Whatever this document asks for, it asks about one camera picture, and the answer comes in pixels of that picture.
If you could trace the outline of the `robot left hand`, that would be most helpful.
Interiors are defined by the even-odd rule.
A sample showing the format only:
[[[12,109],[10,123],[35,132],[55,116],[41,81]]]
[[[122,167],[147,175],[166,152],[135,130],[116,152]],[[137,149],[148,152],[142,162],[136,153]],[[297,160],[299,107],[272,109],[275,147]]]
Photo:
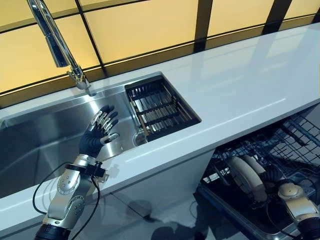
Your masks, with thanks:
[[[113,142],[120,136],[119,133],[111,133],[118,123],[118,112],[114,105],[103,106],[91,119],[79,143],[79,153],[97,158],[101,149],[106,144]]]

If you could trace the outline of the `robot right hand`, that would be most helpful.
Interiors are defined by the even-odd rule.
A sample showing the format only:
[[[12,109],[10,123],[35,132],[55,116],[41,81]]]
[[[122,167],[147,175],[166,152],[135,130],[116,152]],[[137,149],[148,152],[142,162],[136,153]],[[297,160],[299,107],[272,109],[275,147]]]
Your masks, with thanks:
[[[283,172],[274,165],[267,166],[265,171],[259,174],[259,177],[263,183],[271,183],[277,187],[290,182]]]

